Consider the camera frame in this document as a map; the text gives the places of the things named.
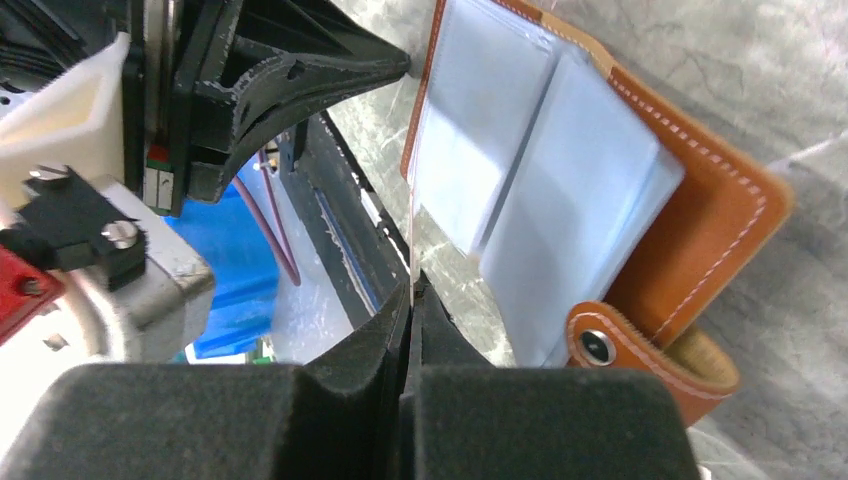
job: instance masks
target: black clamp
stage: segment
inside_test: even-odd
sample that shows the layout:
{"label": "black clamp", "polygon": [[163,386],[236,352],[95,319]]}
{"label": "black clamp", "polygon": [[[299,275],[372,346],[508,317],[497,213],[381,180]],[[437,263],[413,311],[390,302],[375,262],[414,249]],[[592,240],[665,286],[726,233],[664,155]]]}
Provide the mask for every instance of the black clamp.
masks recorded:
{"label": "black clamp", "polygon": [[147,236],[134,220],[65,165],[45,165],[24,182],[21,222],[0,230],[0,245],[42,270],[97,265],[116,290],[144,274]]}

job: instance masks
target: screw head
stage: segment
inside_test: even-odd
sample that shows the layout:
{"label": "screw head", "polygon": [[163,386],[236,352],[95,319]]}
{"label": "screw head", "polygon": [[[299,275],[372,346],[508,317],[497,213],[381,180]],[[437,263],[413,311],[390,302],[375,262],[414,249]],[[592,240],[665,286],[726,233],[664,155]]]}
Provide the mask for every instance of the screw head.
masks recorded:
{"label": "screw head", "polygon": [[138,227],[130,221],[118,220],[117,222],[107,223],[100,234],[119,250],[126,250],[135,245],[138,239]]}
{"label": "screw head", "polygon": [[68,178],[68,166],[58,163],[47,163],[39,165],[35,170],[31,170],[29,175],[42,182],[54,183]]}
{"label": "screw head", "polygon": [[49,337],[43,339],[41,341],[44,345],[53,350],[54,352],[58,352],[59,350],[68,346],[68,341],[65,340],[65,337],[59,335],[58,333],[54,333]]}
{"label": "screw head", "polygon": [[604,332],[586,330],[580,334],[583,355],[593,365],[606,367],[615,361],[615,344]]}

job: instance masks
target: metal screw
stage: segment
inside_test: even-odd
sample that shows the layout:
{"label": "metal screw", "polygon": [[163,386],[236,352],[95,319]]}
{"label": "metal screw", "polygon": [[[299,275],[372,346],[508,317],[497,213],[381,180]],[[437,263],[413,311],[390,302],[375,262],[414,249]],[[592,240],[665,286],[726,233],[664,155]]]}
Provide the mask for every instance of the metal screw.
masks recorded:
{"label": "metal screw", "polygon": [[599,330],[586,330],[580,334],[583,354],[589,363],[606,367],[615,361],[615,344]]}
{"label": "metal screw", "polygon": [[58,352],[59,350],[68,346],[68,341],[65,340],[65,337],[59,335],[58,333],[54,333],[49,337],[42,340],[42,343],[47,346],[50,350],[54,352]]}
{"label": "metal screw", "polygon": [[32,178],[43,182],[56,182],[68,178],[68,166],[57,163],[39,165],[36,170],[29,172]]}
{"label": "metal screw", "polygon": [[100,234],[119,250],[126,250],[135,245],[138,239],[138,227],[127,220],[118,220],[117,222],[107,223]]}
{"label": "metal screw", "polygon": [[44,290],[42,290],[41,285],[38,283],[38,280],[34,278],[23,279],[18,289],[21,293],[28,297],[37,297],[44,293]]}

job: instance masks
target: red component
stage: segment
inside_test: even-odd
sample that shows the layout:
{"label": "red component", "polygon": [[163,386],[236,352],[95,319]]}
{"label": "red component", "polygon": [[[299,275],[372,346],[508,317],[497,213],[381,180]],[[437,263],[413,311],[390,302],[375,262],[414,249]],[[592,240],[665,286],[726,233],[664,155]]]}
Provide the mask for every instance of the red component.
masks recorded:
{"label": "red component", "polygon": [[168,163],[168,149],[154,143],[150,146],[150,150],[147,151],[147,158],[157,162]]}
{"label": "red component", "polygon": [[63,291],[64,285],[52,275],[0,247],[0,345]]}

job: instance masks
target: white stitching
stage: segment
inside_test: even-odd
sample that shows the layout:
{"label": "white stitching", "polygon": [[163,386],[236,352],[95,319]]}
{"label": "white stitching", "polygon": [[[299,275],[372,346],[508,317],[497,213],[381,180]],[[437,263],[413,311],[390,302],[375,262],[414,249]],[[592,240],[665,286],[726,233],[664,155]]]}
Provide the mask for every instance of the white stitching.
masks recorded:
{"label": "white stitching", "polygon": [[[625,88],[625,86],[622,85],[621,82],[619,82],[615,78],[611,78],[611,80],[612,80],[613,85],[620,92],[627,95],[631,100],[635,97],[635,95],[630,94],[630,90]],[[644,107],[642,107],[642,109],[645,110],[648,113],[650,113],[654,110],[654,108],[651,105],[648,105],[648,104],[646,104]],[[678,136],[680,137],[681,140],[686,140],[686,138],[688,138],[689,135],[686,132],[684,132],[683,130],[680,130],[680,132],[678,133]],[[695,147],[698,146],[698,143],[695,142],[694,145],[693,145],[692,142],[688,142],[688,143],[686,143],[686,145],[689,146],[690,148],[694,149]],[[701,148],[696,149],[695,151],[698,152],[704,158],[711,160],[714,164],[721,164],[720,168],[723,171],[727,172],[727,174],[731,178],[737,177],[737,175],[739,174],[739,171],[737,169],[733,168],[733,165],[731,165],[726,160],[721,158],[721,156],[711,153],[709,148],[707,148],[706,146],[701,146]],[[744,175],[739,176],[736,179],[736,181],[739,183],[739,185],[741,185],[743,187],[745,187],[749,183],[751,183],[751,179],[744,176]],[[749,194],[751,194],[752,196],[757,196],[762,192],[762,190],[759,187],[757,187],[756,185],[751,185],[750,187],[748,187],[746,189],[746,191]],[[724,251],[724,253],[721,254],[719,259],[716,260],[716,262],[712,264],[712,266],[706,271],[706,273],[704,273],[704,276],[701,278],[701,280],[695,285],[694,288],[692,288],[692,291],[689,292],[689,294],[683,299],[683,301],[681,301],[680,304],[677,305],[677,308],[675,308],[674,311],[671,312],[671,315],[669,315],[668,318],[666,318],[666,320],[663,322],[663,324],[660,325],[660,328],[657,329],[657,331],[654,333],[654,336],[651,337],[651,341],[654,341],[654,340],[657,339],[657,337],[660,335],[660,333],[662,333],[663,330],[665,330],[665,328],[671,323],[671,321],[674,320],[675,317],[677,317],[677,315],[680,313],[680,310],[682,310],[683,307],[686,306],[686,304],[688,304],[692,300],[692,298],[695,297],[695,294],[697,294],[698,291],[701,290],[701,287],[704,286],[704,284],[707,282],[707,279],[709,279],[710,275],[712,275],[713,272],[716,271],[718,266],[721,265],[725,261],[725,259],[727,259],[727,257],[733,251],[733,249],[735,249],[742,242],[742,238],[745,237],[745,235],[747,235],[748,232],[751,231],[751,228],[754,226],[754,224],[757,223],[757,221],[760,219],[763,212],[765,211],[767,199],[764,195],[760,195],[759,197],[757,197],[756,202],[757,202],[757,205],[758,205],[757,210],[754,211],[754,215],[751,217],[751,219],[748,221],[748,223],[745,225],[745,227],[742,229],[742,231],[739,232],[739,234],[736,236],[736,239],[733,240],[733,242],[730,244],[730,246],[728,246],[727,249]]]}
{"label": "white stitching", "polygon": [[662,368],[662,366],[651,360],[651,357],[647,353],[640,350],[638,345],[634,344],[629,338],[627,338],[627,335],[622,333],[621,330],[619,330],[618,327],[615,325],[615,323],[613,323],[609,318],[597,312],[579,313],[576,316],[568,319],[568,351],[573,352],[572,357],[576,359],[581,366],[590,367],[590,365],[580,357],[579,352],[577,351],[577,346],[574,343],[575,325],[577,325],[577,320],[582,317],[593,317],[600,320],[604,324],[604,326],[607,327],[612,332],[612,334],[615,335],[615,337],[620,340],[625,347],[627,347],[628,350],[630,350],[634,355],[639,357],[639,360],[641,360],[642,363],[644,363],[649,369],[651,369],[654,374],[663,379],[666,383],[674,386],[675,388],[683,391],[684,393],[688,393],[689,395],[702,398],[704,400],[723,400],[731,395],[716,395],[698,390],[686,383],[683,383],[679,378],[675,377],[673,374],[669,373],[664,368]]}

